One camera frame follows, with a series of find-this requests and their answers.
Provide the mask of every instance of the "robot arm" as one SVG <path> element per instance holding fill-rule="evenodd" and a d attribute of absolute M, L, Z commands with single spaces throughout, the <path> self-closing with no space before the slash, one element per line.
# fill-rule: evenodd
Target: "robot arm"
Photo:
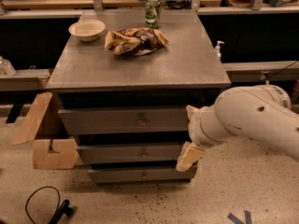
<path fill-rule="evenodd" d="M 299 116 L 291 110 L 289 95 L 280 87 L 262 85 L 224 91 L 212 106 L 188 106 L 186 143 L 177 169 L 186 171 L 207 147 L 222 144 L 232 136 L 245 136 L 280 150 L 299 161 Z"/>

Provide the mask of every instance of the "open cardboard box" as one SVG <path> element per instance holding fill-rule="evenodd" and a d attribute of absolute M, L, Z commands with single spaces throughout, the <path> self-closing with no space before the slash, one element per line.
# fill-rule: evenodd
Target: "open cardboard box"
<path fill-rule="evenodd" d="M 35 169 L 72 169 L 75 164 L 80 164 L 77 143 L 74 138 L 67 138 L 51 92 L 36 96 L 11 144 L 29 141 L 34 141 Z"/>

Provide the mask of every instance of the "table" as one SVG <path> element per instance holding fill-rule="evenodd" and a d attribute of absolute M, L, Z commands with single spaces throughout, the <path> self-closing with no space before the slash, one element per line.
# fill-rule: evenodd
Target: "table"
<path fill-rule="evenodd" d="M 107 30 L 144 27 L 144 10 L 86 13 L 106 31 L 93 42 L 71 36 L 47 89 L 78 143 L 94 182 L 191 180 L 175 165 L 188 140 L 186 105 L 212 105 L 230 80 L 195 11 L 163 10 L 166 47 L 145 56 L 104 50 Z"/>

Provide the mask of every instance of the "speckled floor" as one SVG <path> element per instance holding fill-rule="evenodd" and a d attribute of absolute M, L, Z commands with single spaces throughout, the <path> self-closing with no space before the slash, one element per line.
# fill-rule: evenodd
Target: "speckled floor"
<path fill-rule="evenodd" d="M 250 140 L 237 137 L 210 149 L 191 183 L 96 185 L 84 166 L 67 171 L 33 169 L 32 143 L 10 144 L 22 117 L 14 124 L 5 121 L 2 112 L 0 220 L 4 223 L 31 223 L 26 201 L 44 186 L 54 186 L 61 201 L 68 199 L 75 209 L 60 223 L 299 223 L 299 163 Z M 36 223 L 48 223 L 56 204 L 57 193 L 43 189 L 30 201 L 28 211 Z M 245 211 L 251 214 L 247 222 Z"/>

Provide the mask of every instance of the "snack bag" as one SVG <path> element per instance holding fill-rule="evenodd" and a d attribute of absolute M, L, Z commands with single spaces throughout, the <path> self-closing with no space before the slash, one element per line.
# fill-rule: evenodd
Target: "snack bag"
<path fill-rule="evenodd" d="M 105 49 L 121 56 L 145 55 L 165 46 L 167 38 L 156 29 L 129 28 L 109 31 L 105 38 Z"/>

